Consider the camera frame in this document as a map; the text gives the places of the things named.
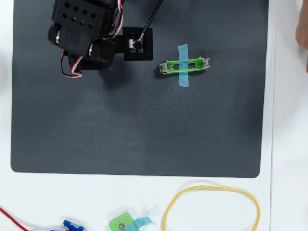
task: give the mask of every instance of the green plastic part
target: green plastic part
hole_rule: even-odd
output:
[[[120,224],[124,224],[125,227],[132,225],[134,223],[133,218],[129,213],[124,213],[121,216],[113,219],[109,222],[109,227],[111,231],[121,231]]]
[[[188,61],[188,69],[179,70],[180,61],[166,61],[162,62],[159,65],[160,73],[162,74],[176,74],[181,72],[194,72],[194,71],[204,71],[209,69],[211,66],[209,65],[210,59],[204,59],[199,57],[198,59],[190,59]]]

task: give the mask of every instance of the red wire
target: red wire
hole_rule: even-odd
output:
[[[123,21],[123,16],[121,17],[121,22],[120,22],[120,24],[122,23],[122,21]],[[120,27],[116,30],[115,33],[119,32],[119,29],[120,29]]]
[[[144,39],[144,34],[142,36],[142,38],[140,40],[143,40]],[[133,42],[137,42],[138,40],[134,40]]]
[[[73,72],[74,67],[76,66],[77,62],[78,62],[80,59],[81,59],[81,56],[78,56],[78,58],[76,59],[76,61],[74,62],[73,66],[72,66],[72,68],[71,68],[71,72]]]
[[[25,227],[23,227],[21,224],[19,224],[14,218],[12,218],[10,216],[10,214],[8,214],[7,212],[5,212],[1,207],[0,207],[0,212],[2,212],[4,215],[6,215],[8,217],[8,219],[10,219],[12,222],[15,223],[15,225],[17,225],[19,228],[21,228],[23,231],[30,231],[27,230]]]
[[[63,50],[62,51],[62,58],[63,58],[63,56],[64,56],[64,53],[65,53],[65,50]],[[68,75],[68,74],[65,74],[64,72],[63,72],[63,63],[61,62],[61,70],[62,70],[62,73],[64,74],[64,75],[66,75],[66,76],[70,76],[70,77],[78,77],[79,75]]]

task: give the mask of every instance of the white connector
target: white connector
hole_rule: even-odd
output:
[[[134,48],[134,40],[130,39],[129,40],[129,48]]]

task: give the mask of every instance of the person's hand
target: person's hand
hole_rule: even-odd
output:
[[[302,10],[300,11],[299,22],[296,29],[296,40],[299,45],[308,50],[308,0],[304,0]]]

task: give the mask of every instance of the metal terminal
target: metal terminal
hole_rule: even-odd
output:
[[[160,70],[163,70],[163,74],[166,75],[168,71],[167,63],[162,63],[161,66],[159,66]]]
[[[205,70],[210,68],[210,62],[208,59],[204,59],[204,67],[205,67]]]

